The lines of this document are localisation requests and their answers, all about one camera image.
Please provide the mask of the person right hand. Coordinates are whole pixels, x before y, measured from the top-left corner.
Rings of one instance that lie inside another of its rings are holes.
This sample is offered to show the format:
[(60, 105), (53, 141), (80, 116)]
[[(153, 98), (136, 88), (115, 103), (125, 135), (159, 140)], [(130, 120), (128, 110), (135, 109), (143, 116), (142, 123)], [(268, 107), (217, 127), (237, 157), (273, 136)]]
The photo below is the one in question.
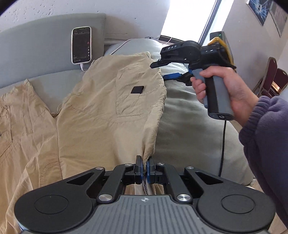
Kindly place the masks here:
[(259, 98), (249, 89), (242, 78), (232, 68), (220, 66), (210, 66), (201, 71), (200, 76), (204, 78), (218, 76), (224, 80), (235, 120), (241, 126), (245, 126)]

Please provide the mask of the purple fleece sleeve forearm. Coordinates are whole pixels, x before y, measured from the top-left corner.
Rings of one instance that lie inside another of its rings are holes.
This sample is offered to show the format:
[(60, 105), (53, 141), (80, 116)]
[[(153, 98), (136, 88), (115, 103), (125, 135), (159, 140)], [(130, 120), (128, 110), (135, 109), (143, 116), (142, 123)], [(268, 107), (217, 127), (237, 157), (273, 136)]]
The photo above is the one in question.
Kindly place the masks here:
[(261, 96), (239, 134), (248, 164), (287, 225), (287, 102)]

